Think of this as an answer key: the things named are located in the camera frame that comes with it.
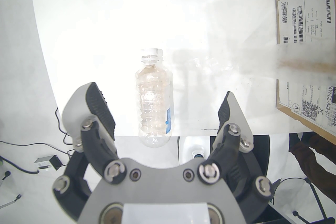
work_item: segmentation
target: bottle neck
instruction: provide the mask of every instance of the bottle neck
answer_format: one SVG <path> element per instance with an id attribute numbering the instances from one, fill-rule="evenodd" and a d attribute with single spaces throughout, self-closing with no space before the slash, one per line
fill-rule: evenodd
<path id="1" fill-rule="evenodd" d="M 155 55 L 143 56 L 141 62 L 145 65 L 156 65 L 159 62 L 159 58 Z"/>

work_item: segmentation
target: black cord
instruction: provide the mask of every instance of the black cord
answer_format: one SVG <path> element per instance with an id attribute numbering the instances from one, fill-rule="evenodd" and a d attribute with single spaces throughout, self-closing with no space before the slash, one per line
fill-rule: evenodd
<path id="1" fill-rule="evenodd" d="M 5 162 L 7 162 L 7 163 L 13 165 L 16 169 L 19 169 L 20 171 L 25 172 L 25 173 L 27 173 L 27 174 L 38 174 L 38 173 L 39 173 L 38 170 L 35 171 L 35 172 L 31 172 L 31 171 L 24 170 L 24 169 L 22 169 L 20 166 L 17 166 L 15 163 L 12 163 L 10 160 L 7 160 L 6 158 L 4 158 L 4 157 L 2 157 L 2 156 L 0 156 L 0 158 L 1 158 L 2 160 L 4 160 Z"/>
<path id="2" fill-rule="evenodd" d="M 287 180 L 291 180 L 291 179 L 305 180 L 304 178 L 297 178 L 297 177 L 293 177 L 293 178 L 286 178 L 286 179 L 282 180 L 282 181 L 281 181 L 281 182 L 278 184 L 278 186 L 276 187 L 276 189 L 275 189 L 275 191 L 274 191 L 274 196 L 273 196 L 273 204 L 274 204 L 274 197 L 275 197 L 275 192 L 276 192 L 276 190 L 278 189 L 278 187 L 281 185 L 281 183 L 282 183 L 282 182 L 284 182 L 284 181 L 287 181 Z"/>
<path id="3" fill-rule="evenodd" d="M 6 144 L 9 144 L 9 145 L 14 145 L 14 146 L 31 146 L 31 145 L 42 144 L 42 145 L 47 145 L 47 146 L 49 146 L 49 147 L 51 147 L 51 148 L 53 148 L 53 149 L 55 149 L 55 150 L 58 150 L 59 152 L 62 152 L 62 153 L 64 153 L 64 154 L 66 154 L 66 155 L 68 154 L 68 153 L 66 153 L 66 152 L 64 152 L 64 151 L 62 151 L 62 150 L 60 150 L 60 149 L 58 149 L 58 148 L 56 148 L 56 147 L 54 147 L 54 146 L 48 144 L 48 143 L 37 142 L 37 143 L 31 143 L 31 144 L 24 144 L 24 145 L 21 145 L 21 144 L 14 144 L 14 143 L 9 143 L 9 142 L 6 142 L 6 141 L 1 141 L 1 140 L 0 140 L 0 142 L 2 142 L 2 143 L 6 143 Z"/>
<path id="4" fill-rule="evenodd" d="M 64 143 L 65 145 L 72 145 L 72 143 L 66 143 L 66 142 L 65 142 L 65 138 L 66 138 L 67 136 L 70 137 L 70 135 L 68 135 L 68 133 L 66 133 L 65 131 L 63 131 L 63 130 L 61 129 L 61 126 L 60 126 L 61 123 L 60 123 L 59 117 L 57 116 L 57 111 L 58 111 L 58 110 L 59 110 L 59 108 L 56 108 L 56 110 L 55 110 L 55 116 L 56 116 L 56 118 L 57 118 L 58 128 L 59 128 L 60 132 L 63 133 L 63 134 L 65 134 L 65 135 L 64 135 L 64 138 L 63 138 L 63 143 Z"/>
<path id="5" fill-rule="evenodd" d="M 70 135 L 68 135 L 68 133 L 66 133 L 66 134 L 64 135 L 64 138 L 63 138 L 63 143 L 64 143 L 65 145 L 72 145 L 72 143 L 66 143 L 66 142 L 65 142 L 65 138 L 66 138 L 67 136 L 70 137 Z"/>
<path id="6" fill-rule="evenodd" d="M 64 133 L 64 134 L 66 135 L 67 133 L 61 129 L 61 123 L 60 123 L 59 117 L 57 116 L 57 111 L 58 111 L 58 110 L 59 110 L 59 108 L 57 108 L 57 109 L 55 110 L 55 116 L 56 116 L 56 118 L 57 118 L 57 122 L 58 122 L 59 130 L 60 130 L 61 133 Z"/>
<path id="7" fill-rule="evenodd" d="M 68 151 L 66 152 L 66 153 L 67 153 L 67 156 L 69 157 L 69 160 L 70 160 L 70 158 L 72 157 L 72 155 L 69 154 L 69 152 L 71 152 L 71 151 L 74 151 L 74 149 L 68 150 Z"/>

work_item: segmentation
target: white table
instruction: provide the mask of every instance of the white table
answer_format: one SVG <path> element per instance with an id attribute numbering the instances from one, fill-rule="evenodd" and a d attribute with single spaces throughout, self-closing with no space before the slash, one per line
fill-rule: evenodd
<path id="1" fill-rule="evenodd" d="M 139 50 L 163 49 L 173 72 L 173 136 L 211 136 L 227 91 L 253 134 L 307 130 L 275 108 L 276 81 L 238 73 L 235 50 L 276 44 L 275 0 L 33 0 L 51 85 L 62 112 L 95 81 L 117 123 L 136 136 Z"/>

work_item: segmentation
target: clear plastic bottle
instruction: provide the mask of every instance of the clear plastic bottle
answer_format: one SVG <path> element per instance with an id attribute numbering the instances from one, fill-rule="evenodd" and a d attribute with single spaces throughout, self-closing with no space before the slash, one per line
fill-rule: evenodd
<path id="1" fill-rule="evenodd" d="M 148 147 L 161 147 L 171 137 L 170 81 L 159 64 L 158 49 L 141 52 L 144 67 L 135 74 L 139 138 Z"/>

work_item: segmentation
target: power adapter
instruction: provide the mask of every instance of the power adapter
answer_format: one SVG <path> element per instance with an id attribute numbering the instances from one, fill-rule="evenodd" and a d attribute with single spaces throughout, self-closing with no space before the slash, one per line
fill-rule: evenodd
<path id="1" fill-rule="evenodd" d="M 62 162 L 56 155 L 38 158 L 34 164 L 39 171 L 58 170 L 62 166 Z"/>

